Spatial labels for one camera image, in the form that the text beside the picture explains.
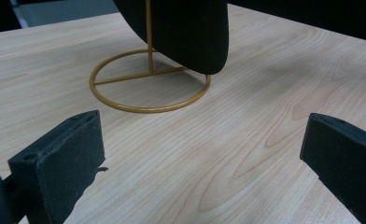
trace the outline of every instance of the gold metal rod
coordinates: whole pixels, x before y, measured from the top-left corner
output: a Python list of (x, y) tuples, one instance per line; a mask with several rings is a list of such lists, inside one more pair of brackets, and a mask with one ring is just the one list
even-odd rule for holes
[(152, 33), (152, 22), (151, 22), (151, 1), (146, 0), (146, 23), (148, 31), (148, 71), (153, 74), (153, 33)]
[[(190, 104), (196, 102), (202, 96), (204, 96), (206, 91), (209, 89), (209, 86), (211, 83), (211, 76), (206, 75), (206, 83), (204, 85), (204, 88), (201, 91), (199, 91), (197, 94), (195, 94), (194, 96), (189, 98), (188, 100), (180, 102), (178, 104), (174, 104), (174, 105), (165, 105), (165, 106), (157, 106), (157, 107), (140, 107), (140, 106), (122, 105), (122, 104), (119, 104), (119, 103), (116, 103), (116, 102), (113, 102), (113, 101), (107, 99), (96, 89), (95, 83), (99, 83), (99, 81), (95, 80), (96, 76), (98, 75), (99, 71), (104, 66), (106, 66), (108, 63), (111, 63), (122, 57), (126, 57), (126, 56), (137, 54), (137, 53), (146, 53), (146, 52), (148, 52), (147, 49), (132, 50), (129, 52), (125, 52), (125, 53), (110, 57), (110, 58), (104, 60), (103, 62), (99, 63), (97, 66), (95, 66), (95, 68), (93, 69), (91, 76), (90, 76), (90, 89), (91, 89), (93, 95), (95, 95), (95, 97), (98, 98), (98, 100), (100, 100), (102, 103), (109, 105), (113, 108), (119, 109), (119, 110), (124, 110), (124, 111), (134, 112), (134, 113), (161, 113), (161, 112), (176, 110), (176, 109), (182, 108), (186, 105), (190, 105)], [(176, 72), (176, 71), (182, 71), (185, 69), (187, 69), (187, 68), (182, 67), (182, 66), (176, 67), (176, 68), (162, 69), (160, 71), (154, 72), (153, 76), (165, 74), (165, 73), (172, 73), (172, 72)], [(149, 73), (143, 73), (143, 74), (130, 75), (130, 76), (125, 76), (125, 77), (104, 79), (104, 80), (101, 80), (101, 82), (103, 82), (103, 84), (105, 84), (108, 82), (115, 81), (115, 79), (128, 80), (128, 79), (132, 79), (132, 78), (146, 77), (146, 76), (151, 76), (151, 75)]]
[(161, 74), (174, 73), (174, 72), (183, 71), (183, 70), (186, 70), (186, 69), (187, 69), (186, 67), (182, 67), (182, 66), (181, 67), (174, 67), (174, 68), (166, 68), (166, 69), (155, 71), (152, 74), (149, 73), (149, 72), (146, 72), (146, 73), (139, 73), (139, 74), (129, 75), (129, 76), (125, 76), (125, 77), (112, 77), (112, 78), (96, 80), (96, 81), (93, 82), (93, 84), (94, 85), (102, 85), (102, 84), (125, 81), (125, 80), (140, 78), (140, 77), (151, 77), (151, 76), (157, 76), (157, 75), (161, 75)]

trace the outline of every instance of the black curved object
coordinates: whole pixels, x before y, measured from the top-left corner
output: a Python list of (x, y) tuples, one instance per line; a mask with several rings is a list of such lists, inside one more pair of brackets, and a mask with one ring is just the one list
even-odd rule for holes
[[(114, 2), (147, 42), (146, 1)], [(223, 68), (229, 49), (226, 0), (151, 0), (151, 18), (154, 49), (198, 73)]]

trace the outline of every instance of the black rectangular piece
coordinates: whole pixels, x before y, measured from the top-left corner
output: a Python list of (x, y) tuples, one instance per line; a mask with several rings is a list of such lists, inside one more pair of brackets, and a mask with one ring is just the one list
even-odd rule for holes
[(300, 158), (366, 223), (366, 132), (341, 119), (311, 114)]
[(63, 223), (105, 160), (98, 111), (76, 115), (8, 161), (30, 223)]

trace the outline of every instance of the wooden table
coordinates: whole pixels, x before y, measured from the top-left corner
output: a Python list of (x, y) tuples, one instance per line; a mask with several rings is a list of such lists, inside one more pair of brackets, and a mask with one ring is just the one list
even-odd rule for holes
[[(98, 109), (109, 170), (65, 223), (358, 223), (299, 153), (311, 112), (366, 130), (366, 41), (240, 7), (229, 13), (225, 68), (198, 102), (162, 114), (118, 111), (90, 91), (95, 65), (146, 46), (120, 14), (0, 33), (0, 175), (60, 122)], [(146, 57), (133, 56), (100, 77), (146, 69)], [(187, 72), (101, 91), (164, 105), (203, 84)]]

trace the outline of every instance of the circular gold base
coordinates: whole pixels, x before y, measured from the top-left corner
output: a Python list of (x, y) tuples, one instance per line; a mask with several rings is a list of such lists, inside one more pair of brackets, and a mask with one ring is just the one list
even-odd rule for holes
[(109, 105), (113, 108), (123, 110), (123, 111), (134, 112), (134, 113), (144, 113), (144, 114), (161, 113), (161, 112), (176, 110), (176, 109), (182, 108), (186, 105), (191, 105), (192, 103), (199, 100), (202, 96), (204, 96), (206, 91), (209, 89), (210, 82), (211, 82), (211, 76), (206, 75), (206, 83), (202, 90), (200, 90), (197, 94), (195, 94), (193, 97), (189, 98), (188, 100), (180, 102), (178, 104), (174, 104), (174, 105), (156, 106), (156, 107), (130, 106), (130, 105), (122, 105), (122, 104), (113, 102), (113, 101), (105, 98), (95, 88), (96, 85), (101, 85), (101, 84), (106, 84), (106, 83), (111, 83), (111, 82), (118, 82), (118, 81), (123, 81), (123, 80), (129, 80), (129, 79), (133, 79), (133, 78), (150, 77), (150, 76), (156, 76), (156, 75), (160, 75), (160, 74), (167, 74), (167, 73), (173, 73), (173, 72), (186, 70), (185, 67), (175, 67), (175, 68), (163, 69), (160, 71), (149, 71), (147, 73), (129, 75), (129, 76), (125, 76), (125, 77), (115, 77), (115, 78), (109, 78), (109, 79), (104, 79), (104, 80), (95, 80), (99, 71), (103, 67), (105, 67), (107, 64), (109, 64), (119, 58), (123, 58), (123, 57), (129, 56), (129, 55), (138, 54), (138, 53), (148, 53), (148, 50), (147, 49), (133, 50), (133, 51), (128, 51), (128, 52), (113, 56), (113, 57), (108, 58), (108, 59), (104, 60), (103, 62), (99, 63), (93, 69), (91, 76), (90, 76), (90, 88), (91, 88), (92, 93), (95, 95), (96, 98), (98, 98), (98, 100), (100, 100), (102, 103), (104, 103), (106, 105)]

